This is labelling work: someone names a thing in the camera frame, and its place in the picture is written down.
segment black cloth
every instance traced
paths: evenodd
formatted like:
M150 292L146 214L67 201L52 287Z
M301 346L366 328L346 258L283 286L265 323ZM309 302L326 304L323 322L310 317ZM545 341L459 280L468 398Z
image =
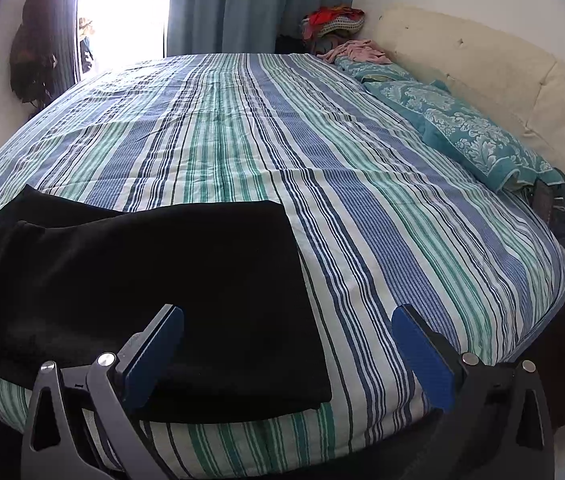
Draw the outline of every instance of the black cloth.
M275 54L304 54L306 52L305 43L298 38L285 35L276 38Z
M558 168L554 169L562 176L562 184L547 186L538 179L534 186L526 186L520 193L565 248L565 174Z
M259 420L330 400L289 219L274 202L123 214L27 186L0 210L0 377L118 351L165 303L184 336L140 417Z

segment pillow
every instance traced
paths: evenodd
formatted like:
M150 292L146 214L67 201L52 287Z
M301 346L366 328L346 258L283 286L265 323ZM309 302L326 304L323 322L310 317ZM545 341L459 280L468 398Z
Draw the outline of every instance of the pillow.
M415 81L411 74L395 63L380 65L370 61L352 61L344 54L335 58L333 63L361 83L366 81Z
M492 191L532 186L539 178L549 186L563 178L466 102L418 81L365 83L365 88L418 130L428 146L459 162Z
M431 86L435 86L435 88L440 89L446 92L447 94L451 93L449 87L444 83L444 81L440 81L440 79L435 79L434 82L431 83Z

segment pile of clothes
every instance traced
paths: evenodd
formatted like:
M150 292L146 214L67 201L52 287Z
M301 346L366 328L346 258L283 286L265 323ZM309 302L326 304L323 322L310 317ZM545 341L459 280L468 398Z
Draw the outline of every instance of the pile of clothes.
M384 51L373 40L349 40L326 54L317 56L328 63L333 63L338 56L347 56L352 61L369 61L380 65L391 63Z
M364 12L347 6L320 7L302 22L302 39L310 54L326 54L360 31Z

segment upholstered headboard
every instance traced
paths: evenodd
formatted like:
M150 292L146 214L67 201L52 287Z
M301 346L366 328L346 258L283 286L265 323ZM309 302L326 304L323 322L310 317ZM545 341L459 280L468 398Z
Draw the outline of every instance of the upholstered headboard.
M373 39L565 172L565 62L505 32L416 7L384 12Z

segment mattress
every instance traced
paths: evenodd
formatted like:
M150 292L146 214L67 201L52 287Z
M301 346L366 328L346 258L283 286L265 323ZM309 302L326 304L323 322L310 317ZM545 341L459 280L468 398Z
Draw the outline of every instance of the mattress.
M486 189L309 55L184 56L83 82L0 149L0 207L25 184L124 211L284 206L333 398L272 420L143 422L179 478L313 465L422 418L427 399L391 337L400 304L494 364L515 357L565 299L563 251L522 200ZM29 397L0 378L0 419L22 431Z

